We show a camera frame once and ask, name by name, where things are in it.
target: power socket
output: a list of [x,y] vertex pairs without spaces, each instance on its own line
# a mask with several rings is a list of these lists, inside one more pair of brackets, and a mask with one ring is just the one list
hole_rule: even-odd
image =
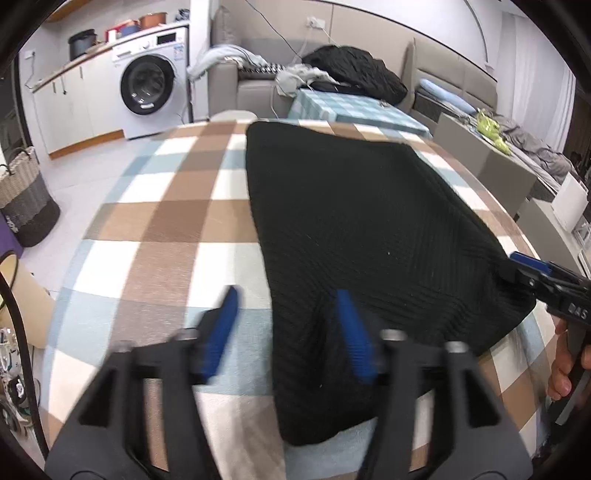
[[306,27],[308,28],[316,28],[318,30],[324,30],[326,26],[326,21],[322,20],[321,18],[316,17],[308,17],[306,22]]

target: laundry basket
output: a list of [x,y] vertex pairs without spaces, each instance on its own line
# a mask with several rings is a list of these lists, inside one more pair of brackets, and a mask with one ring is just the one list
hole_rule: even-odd
[[19,150],[10,165],[0,165],[0,211],[18,242],[33,247],[56,224],[60,208],[47,191],[35,148]]
[[[0,274],[10,286],[17,301],[27,342],[37,348],[45,348],[55,300],[37,283],[15,252],[7,252],[0,257]],[[2,297],[0,302],[0,327],[14,328],[12,317]]]

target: washing machine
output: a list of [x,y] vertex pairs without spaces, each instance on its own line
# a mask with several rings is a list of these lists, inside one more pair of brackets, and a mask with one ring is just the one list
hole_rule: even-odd
[[188,27],[171,27],[113,47],[125,138],[138,138],[193,121]]

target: plaid tablecloth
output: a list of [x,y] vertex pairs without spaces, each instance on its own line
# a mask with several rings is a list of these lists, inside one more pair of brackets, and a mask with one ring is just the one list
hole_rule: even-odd
[[[532,254],[499,203],[432,142],[367,125],[299,124],[344,137],[410,144],[484,220],[506,252]],[[353,478],[372,421],[304,447],[283,444],[277,429],[270,381],[271,303],[246,185],[247,126],[201,123],[154,138],[101,206],[72,261],[51,325],[41,388],[50,444],[110,345],[162,341],[216,307],[226,285],[237,284],[242,308],[220,374],[196,393],[222,476]],[[540,411],[555,348],[553,321],[538,303],[480,359],[532,454],[544,438]],[[154,464],[165,468],[158,388],[150,384],[148,430]],[[414,466],[425,460],[432,400],[426,394],[418,401]]]
[[287,118],[374,125],[432,138],[429,129],[403,111],[375,98],[300,89]]

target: cabinet door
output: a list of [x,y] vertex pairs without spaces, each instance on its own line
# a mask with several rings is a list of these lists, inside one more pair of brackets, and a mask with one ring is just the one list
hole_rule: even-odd
[[81,66],[65,72],[62,77],[66,89],[64,126],[67,128],[67,145],[72,145],[94,137],[94,133],[88,115],[88,98]]
[[58,94],[61,95],[61,91],[56,85],[56,80],[49,82],[33,94],[39,130],[41,130],[48,153],[59,150],[62,143],[60,138],[61,116],[57,109]]
[[121,130],[121,117],[116,113],[121,101],[119,77],[111,55],[103,53],[85,62],[82,71],[93,132],[103,135]]

